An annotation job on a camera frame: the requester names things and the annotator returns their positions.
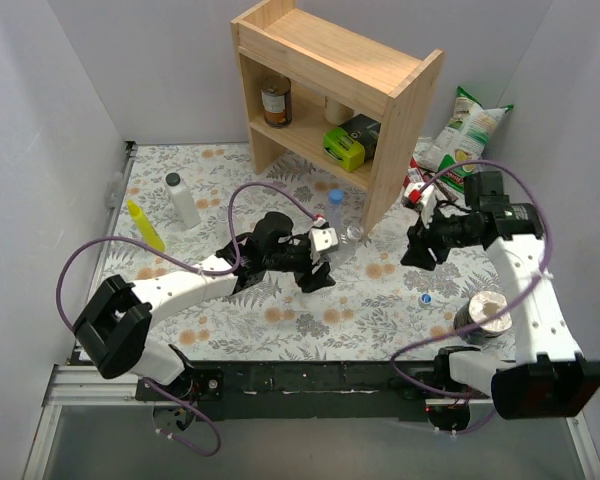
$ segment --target wall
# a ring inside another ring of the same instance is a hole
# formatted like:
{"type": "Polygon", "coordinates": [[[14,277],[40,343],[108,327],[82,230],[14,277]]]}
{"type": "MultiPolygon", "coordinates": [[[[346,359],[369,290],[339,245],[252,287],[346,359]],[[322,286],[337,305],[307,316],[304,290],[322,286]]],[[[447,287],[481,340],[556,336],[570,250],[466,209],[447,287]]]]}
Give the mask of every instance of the wall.
{"type": "MultiPolygon", "coordinates": [[[[246,140],[229,22],[255,0],[49,3],[125,139],[246,140]]],[[[550,3],[298,0],[310,13],[420,58],[447,51],[429,135],[448,120],[460,83],[495,106],[550,3]]]]}
{"type": "MultiPolygon", "coordinates": [[[[124,143],[45,0],[0,0],[0,479],[20,478],[54,362],[72,345],[58,272],[102,233],[124,143]]],[[[70,274],[85,301],[96,252],[70,274]]]]}
{"type": "MultiPolygon", "coordinates": [[[[600,0],[553,2],[502,100],[516,108],[491,157],[546,208],[564,316],[600,359],[600,0]]],[[[600,455],[600,392],[585,415],[600,455]]]]}

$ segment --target floral tablecloth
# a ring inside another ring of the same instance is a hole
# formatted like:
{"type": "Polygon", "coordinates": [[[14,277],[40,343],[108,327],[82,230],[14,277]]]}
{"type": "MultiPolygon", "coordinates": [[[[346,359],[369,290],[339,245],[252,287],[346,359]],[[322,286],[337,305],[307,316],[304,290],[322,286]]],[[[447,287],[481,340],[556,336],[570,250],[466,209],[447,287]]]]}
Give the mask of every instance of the floral tablecloth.
{"type": "MultiPolygon", "coordinates": [[[[220,246],[214,223],[227,215],[230,194],[253,180],[273,182],[322,212],[328,191],[345,192],[344,222],[359,219],[364,193],[286,152],[263,174],[255,175],[247,144],[145,146],[138,149],[115,234],[139,238],[126,199],[141,206],[166,243],[167,253],[189,263],[220,246]],[[190,186],[202,223],[186,230],[171,204],[163,178],[176,171],[190,186]]],[[[236,214],[246,229],[268,211],[289,215],[295,231],[311,221],[286,198],[269,189],[244,190],[236,214]]],[[[452,251],[435,272],[400,265],[413,212],[394,205],[360,245],[349,263],[333,272],[335,287],[303,294],[293,275],[267,273],[264,281],[238,295],[195,305],[162,322],[150,338],[173,343],[196,360],[386,360],[398,348],[452,328],[455,312],[472,293],[500,290],[495,270],[480,248],[452,251]],[[418,304],[422,293],[432,306],[418,304]]],[[[146,279],[175,270],[160,258],[128,244],[109,249],[104,276],[146,279]]],[[[405,359],[432,359],[443,344],[411,352],[405,359]]],[[[513,358],[511,332],[485,347],[513,358]]]]}

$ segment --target yellow-green package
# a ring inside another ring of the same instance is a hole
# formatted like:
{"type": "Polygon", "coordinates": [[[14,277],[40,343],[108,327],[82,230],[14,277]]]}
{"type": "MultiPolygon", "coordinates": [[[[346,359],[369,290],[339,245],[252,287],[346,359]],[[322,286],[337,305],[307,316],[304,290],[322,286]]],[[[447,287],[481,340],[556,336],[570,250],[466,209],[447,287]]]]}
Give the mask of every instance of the yellow-green package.
{"type": "MultiPolygon", "coordinates": [[[[458,87],[453,117],[440,132],[418,164],[438,172],[454,163],[480,158],[489,138],[513,105],[485,110],[480,102],[458,87]]],[[[464,177],[473,171],[467,165],[449,172],[442,180],[456,190],[464,191],[464,177]]]]}

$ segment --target tin can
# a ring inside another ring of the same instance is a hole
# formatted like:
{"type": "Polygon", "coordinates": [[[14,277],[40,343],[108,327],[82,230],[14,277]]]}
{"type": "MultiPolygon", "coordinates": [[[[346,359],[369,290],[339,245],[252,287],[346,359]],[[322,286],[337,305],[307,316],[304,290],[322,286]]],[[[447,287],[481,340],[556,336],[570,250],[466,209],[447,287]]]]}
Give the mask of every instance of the tin can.
{"type": "MultiPolygon", "coordinates": [[[[458,310],[453,319],[456,330],[486,320],[507,306],[504,295],[496,292],[478,292],[458,310]]],[[[499,337],[511,328],[511,316],[505,313],[502,317],[481,326],[471,333],[460,335],[460,338],[472,345],[484,345],[490,339],[499,337]]]]}
{"type": "Polygon", "coordinates": [[[262,82],[262,105],[264,120],[274,128],[291,123],[291,81],[282,75],[267,77],[262,82]]]}

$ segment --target yellow bottle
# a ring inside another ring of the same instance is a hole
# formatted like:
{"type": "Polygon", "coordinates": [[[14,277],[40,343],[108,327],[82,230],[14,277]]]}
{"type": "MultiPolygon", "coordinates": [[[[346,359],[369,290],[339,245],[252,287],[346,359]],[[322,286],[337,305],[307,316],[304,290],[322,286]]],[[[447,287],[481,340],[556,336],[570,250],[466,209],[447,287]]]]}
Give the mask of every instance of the yellow bottle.
{"type": "Polygon", "coordinates": [[[129,215],[133,220],[133,223],[136,224],[138,230],[142,234],[142,238],[147,242],[147,245],[155,248],[161,252],[164,252],[164,242],[156,232],[156,230],[151,226],[149,219],[144,214],[142,209],[133,203],[131,200],[127,200],[127,205],[129,206],[129,215]]]}

